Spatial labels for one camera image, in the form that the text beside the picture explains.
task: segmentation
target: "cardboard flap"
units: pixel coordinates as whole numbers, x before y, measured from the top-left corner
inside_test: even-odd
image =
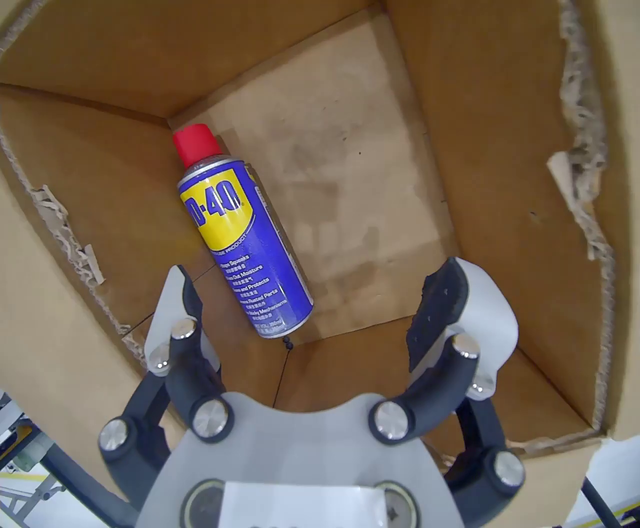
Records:
[[[369,3],[37,1],[0,82],[169,117]]]

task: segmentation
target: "metal bolt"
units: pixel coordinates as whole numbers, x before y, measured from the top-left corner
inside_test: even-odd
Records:
[[[169,343],[162,343],[153,349],[147,360],[149,370],[163,371],[169,366]]]
[[[219,399],[210,399],[200,405],[193,417],[193,430],[202,438],[220,434],[229,420],[227,407]]]
[[[477,359],[480,355],[480,346],[476,340],[467,333],[457,333],[453,336],[453,348],[463,358]]]
[[[524,482],[524,465],[511,451],[501,451],[495,456],[493,470],[506,486],[518,488]]]
[[[409,432],[409,418],[404,409],[393,401],[378,405],[373,420],[378,432],[389,440],[402,440]]]
[[[477,372],[471,384],[471,390],[478,395],[483,393],[491,394],[495,390],[495,383],[489,376]]]
[[[181,319],[171,327],[171,337],[174,339],[187,339],[196,331],[196,322],[193,319]]]
[[[114,418],[100,431],[98,443],[103,451],[115,451],[127,441],[128,436],[127,423],[120,418]]]

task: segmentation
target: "corrugated cardboard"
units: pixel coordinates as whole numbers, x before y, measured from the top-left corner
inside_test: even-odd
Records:
[[[458,252],[419,103],[379,10],[276,55],[171,122],[187,120],[251,162],[278,214],[315,301],[298,343],[414,314],[424,277]]]

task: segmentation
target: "wd-40 logo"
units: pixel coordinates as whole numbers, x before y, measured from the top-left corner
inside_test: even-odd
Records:
[[[213,251],[228,248],[251,223],[253,207],[233,169],[196,183],[180,197]]]

